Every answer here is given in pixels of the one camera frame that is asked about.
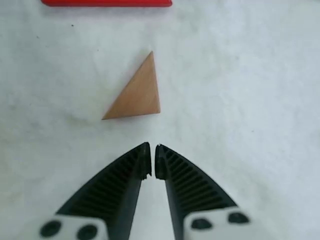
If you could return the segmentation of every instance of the triangular wooden block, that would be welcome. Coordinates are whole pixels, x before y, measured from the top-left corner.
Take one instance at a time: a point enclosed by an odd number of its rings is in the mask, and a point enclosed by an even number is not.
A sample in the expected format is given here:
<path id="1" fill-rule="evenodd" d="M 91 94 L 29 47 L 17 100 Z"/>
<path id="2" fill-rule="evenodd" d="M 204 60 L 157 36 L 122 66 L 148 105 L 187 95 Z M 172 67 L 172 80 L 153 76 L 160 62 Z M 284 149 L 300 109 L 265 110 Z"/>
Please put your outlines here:
<path id="1" fill-rule="evenodd" d="M 154 53 L 144 60 L 102 120 L 160 113 Z"/>

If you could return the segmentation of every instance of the red block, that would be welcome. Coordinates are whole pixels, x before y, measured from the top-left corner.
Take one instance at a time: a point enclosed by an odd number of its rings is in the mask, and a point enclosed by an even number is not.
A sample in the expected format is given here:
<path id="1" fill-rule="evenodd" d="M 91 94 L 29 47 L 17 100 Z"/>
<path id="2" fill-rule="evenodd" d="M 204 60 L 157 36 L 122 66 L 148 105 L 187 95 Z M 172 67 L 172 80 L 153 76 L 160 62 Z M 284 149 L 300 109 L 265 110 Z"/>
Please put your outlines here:
<path id="1" fill-rule="evenodd" d="M 171 0 L 42 0 L 52 7 L 170 7 Z"/>

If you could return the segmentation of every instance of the white surface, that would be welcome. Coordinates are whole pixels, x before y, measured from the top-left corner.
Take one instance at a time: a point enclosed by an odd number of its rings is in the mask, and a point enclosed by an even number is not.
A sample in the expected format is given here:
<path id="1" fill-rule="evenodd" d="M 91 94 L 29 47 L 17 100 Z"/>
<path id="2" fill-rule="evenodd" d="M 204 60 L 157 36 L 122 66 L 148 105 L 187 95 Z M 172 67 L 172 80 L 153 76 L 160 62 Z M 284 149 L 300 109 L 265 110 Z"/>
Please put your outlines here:
<path id="1" fill-rule="evenodd" d="M 59 221 L 61 223 L 59 231 L 49 238 L 41 236 L 39 233 L 43 226 L 51 221 Z M 96 227 L 96 235 L 92 240 L 109 240 L 107 226 L 103 220 L 92 217 L 65 215 L 43 216 L 28 222 L 14 240 L 79 240 L 77 238 L 79 230 L 88 225 Z"/>
<path id="2" fill-rule="evenodd" d="M 318 0 L 0 1 L 0 239 L 144 141 L 193 161 L 279 238 L 318 239 L 319 24 Z M 162 113 L 100 121 L 151 50 Z M 131 231 L 150 238 L 174 239 L 154 178 Z"/>

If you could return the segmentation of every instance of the screw hole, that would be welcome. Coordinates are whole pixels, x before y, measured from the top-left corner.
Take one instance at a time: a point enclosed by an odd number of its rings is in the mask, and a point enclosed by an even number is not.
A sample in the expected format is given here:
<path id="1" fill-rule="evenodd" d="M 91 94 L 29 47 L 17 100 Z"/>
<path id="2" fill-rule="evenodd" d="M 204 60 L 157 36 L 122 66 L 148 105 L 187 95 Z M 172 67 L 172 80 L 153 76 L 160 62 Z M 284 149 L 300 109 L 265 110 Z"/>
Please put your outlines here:
<path id="1" fill-rule="evenodd" d="M 192 221 L 191 228 L 196 230 L 207 230 L 212 229 L 213 225 L 205 218 L 197 218 Z"/>
<path id="2" fill-rule="evenodd" d="M 51 238 L 60 231 L 61 225 L 61 222 L 58 220 L 49 221 L 41 228 L 40 235 L 43 238 Z"/>

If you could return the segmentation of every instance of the white fabric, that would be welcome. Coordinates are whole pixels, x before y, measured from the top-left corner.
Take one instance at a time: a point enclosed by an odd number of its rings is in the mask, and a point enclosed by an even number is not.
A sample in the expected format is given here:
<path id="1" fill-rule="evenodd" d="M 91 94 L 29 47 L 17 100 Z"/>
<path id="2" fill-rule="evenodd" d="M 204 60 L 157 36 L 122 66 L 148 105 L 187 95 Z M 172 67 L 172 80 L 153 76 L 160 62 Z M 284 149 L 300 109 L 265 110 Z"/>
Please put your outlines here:
<path id="1" fill-rule="evenodd" d="M 144 141 L 204 169 L 280 239 L 320 236 L 320 1 L 171 8 L 0 1 L 0 239 Z M 101 121 L 154 51 L 161 114 Z M 144 181 L 131 240 L 173 240 Z"/>

